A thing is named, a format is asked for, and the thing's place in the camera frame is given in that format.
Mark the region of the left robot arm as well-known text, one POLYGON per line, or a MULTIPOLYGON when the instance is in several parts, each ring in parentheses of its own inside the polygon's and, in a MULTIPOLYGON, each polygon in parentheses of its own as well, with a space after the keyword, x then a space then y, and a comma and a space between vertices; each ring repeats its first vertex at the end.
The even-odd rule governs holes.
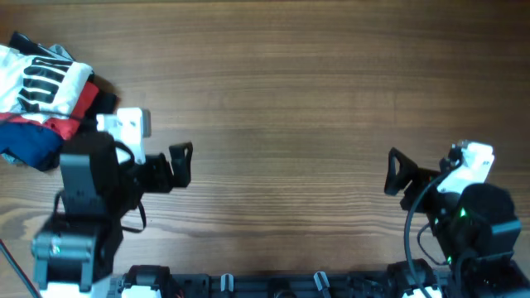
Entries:
POLYGON ((63 187, 31 244, 42 296, 108 294, 114 257, 127 231, 122 217, 136 209, 144 218, 144 194, 166 194, 191 181, 192 143, 172 145, 169 152, 138 164, 132 150, 107 132, 80 134, 65 143, 63 187))

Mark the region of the white t-shirt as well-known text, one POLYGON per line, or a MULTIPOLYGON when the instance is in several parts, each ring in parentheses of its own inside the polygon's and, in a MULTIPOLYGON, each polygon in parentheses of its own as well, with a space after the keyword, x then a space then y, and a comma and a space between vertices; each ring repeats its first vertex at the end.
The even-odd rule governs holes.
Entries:
POLYGON ((1 47, 1 111, 44 123, 71 115, 92 75, 91 66, 1 47))

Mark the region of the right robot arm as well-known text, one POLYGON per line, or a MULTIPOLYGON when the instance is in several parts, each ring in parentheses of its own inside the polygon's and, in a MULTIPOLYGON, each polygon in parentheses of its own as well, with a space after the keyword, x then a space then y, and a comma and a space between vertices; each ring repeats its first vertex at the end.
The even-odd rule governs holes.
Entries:
POLYGON ((421 168, 397 148, 388 153, 384 192, 403 193, 405 297, 527 297, 529 279, 513 260, 523 229, 511 194, 487 182, 494 163, 492 146, 461 141, 451 146, 437 171, 421 168), (440 283, 411 250, 415 214, 425 214, 426 228, 450 269, 440 283))

